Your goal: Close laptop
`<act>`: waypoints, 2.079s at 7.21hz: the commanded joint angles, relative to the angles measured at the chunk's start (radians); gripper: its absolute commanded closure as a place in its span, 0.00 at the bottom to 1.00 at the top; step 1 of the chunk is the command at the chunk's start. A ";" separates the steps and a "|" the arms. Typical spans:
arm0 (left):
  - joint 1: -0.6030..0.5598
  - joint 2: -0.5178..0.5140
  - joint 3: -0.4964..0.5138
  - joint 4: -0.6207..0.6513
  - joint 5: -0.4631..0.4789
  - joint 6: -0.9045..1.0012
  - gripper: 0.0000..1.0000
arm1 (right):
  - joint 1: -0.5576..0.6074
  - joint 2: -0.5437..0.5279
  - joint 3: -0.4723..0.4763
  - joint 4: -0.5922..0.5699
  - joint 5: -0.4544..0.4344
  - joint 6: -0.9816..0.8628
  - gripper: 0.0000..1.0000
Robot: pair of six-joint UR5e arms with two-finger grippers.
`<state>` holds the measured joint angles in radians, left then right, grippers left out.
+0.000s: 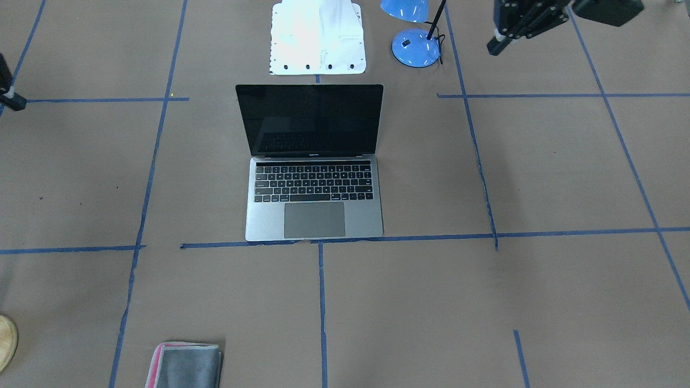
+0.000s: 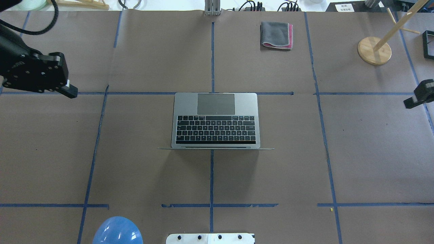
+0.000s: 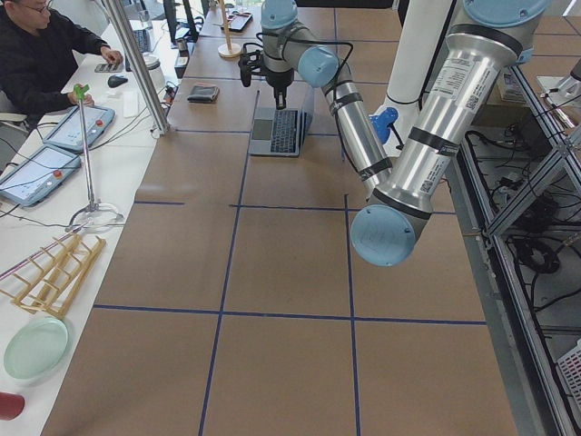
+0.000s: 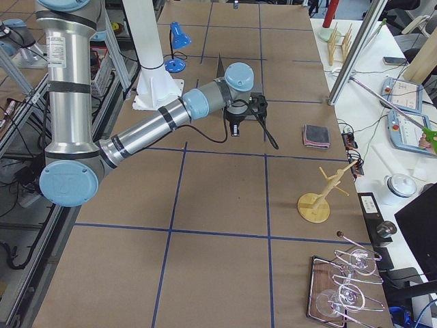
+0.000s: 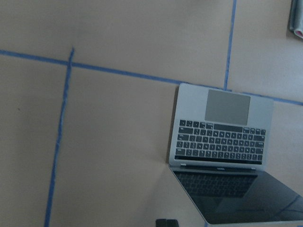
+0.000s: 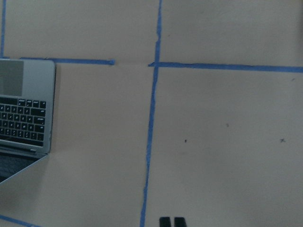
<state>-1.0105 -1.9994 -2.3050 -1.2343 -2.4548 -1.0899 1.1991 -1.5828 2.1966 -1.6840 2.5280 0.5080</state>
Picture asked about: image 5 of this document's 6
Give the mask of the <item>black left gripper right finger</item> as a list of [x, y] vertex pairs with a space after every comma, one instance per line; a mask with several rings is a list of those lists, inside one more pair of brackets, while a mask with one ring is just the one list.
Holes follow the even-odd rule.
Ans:
[[167, 227], [178, 227], [178, 221], [176, 219], [167, 219]]

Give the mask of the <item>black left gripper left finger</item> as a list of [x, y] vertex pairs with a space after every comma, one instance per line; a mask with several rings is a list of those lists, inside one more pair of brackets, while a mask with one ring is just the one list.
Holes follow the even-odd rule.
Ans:
[[155, 221], [156, 227], [167, 227], [167, 220], [166, 219], [157, 219]]

